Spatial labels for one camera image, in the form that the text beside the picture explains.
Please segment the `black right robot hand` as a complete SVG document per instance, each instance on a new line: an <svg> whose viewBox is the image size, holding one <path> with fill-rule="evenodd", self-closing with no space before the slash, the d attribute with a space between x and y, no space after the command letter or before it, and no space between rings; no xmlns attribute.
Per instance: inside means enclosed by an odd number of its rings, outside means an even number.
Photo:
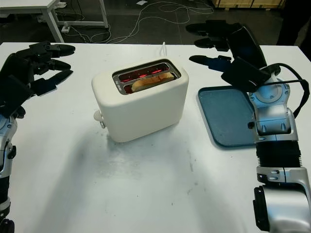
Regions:
<svg viewBox="0 0 311 233"><path fill-rule="evenodd" d="M256 68L267 66L263 52L249 28L226 20L206 20L186 26L190 34L201 36L194 42L199 48L231 51L234 58L241 58Z"/></svg>

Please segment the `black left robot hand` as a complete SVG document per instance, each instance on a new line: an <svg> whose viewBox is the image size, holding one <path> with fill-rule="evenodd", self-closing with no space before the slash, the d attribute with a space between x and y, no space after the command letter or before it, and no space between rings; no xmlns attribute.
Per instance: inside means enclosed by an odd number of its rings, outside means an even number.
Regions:
<svg viewBox="0 0 311 233"><path fill-rule="evenodd" d="M71 65L58 58L75 53L75 46L35 43L29 48L12 53L6 59L1 78L17 78L34 95L42 96L57 89L72 73Z"/></svg>

